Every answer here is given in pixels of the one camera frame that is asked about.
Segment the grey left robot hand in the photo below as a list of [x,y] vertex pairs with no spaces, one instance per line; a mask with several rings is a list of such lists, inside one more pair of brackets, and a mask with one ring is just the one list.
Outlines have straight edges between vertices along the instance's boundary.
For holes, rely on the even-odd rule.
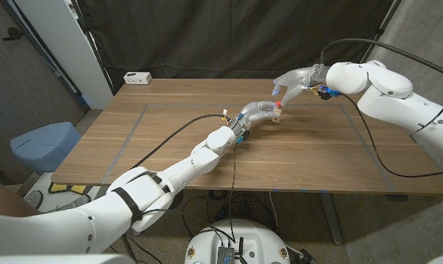
[[275,110],[276,103],[272,101],[256,101],[248,103],[243,107],[238,116],[231,120],[228,127],[236,136],[240,136],[244,131],[257,121],[264,119],[279,118],[281,111]]

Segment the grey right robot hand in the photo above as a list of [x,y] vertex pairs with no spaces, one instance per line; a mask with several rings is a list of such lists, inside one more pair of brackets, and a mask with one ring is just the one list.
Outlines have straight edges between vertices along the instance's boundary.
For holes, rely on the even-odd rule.
[[277,95],[281,88],[286,87],[287,92],[281,100],[281,106],[286,106],[290,100],[299,96],[305,89],[324,83],[329,68],[330,66],[315,64],[310,67],[290,70],[273,80],[272,95]]

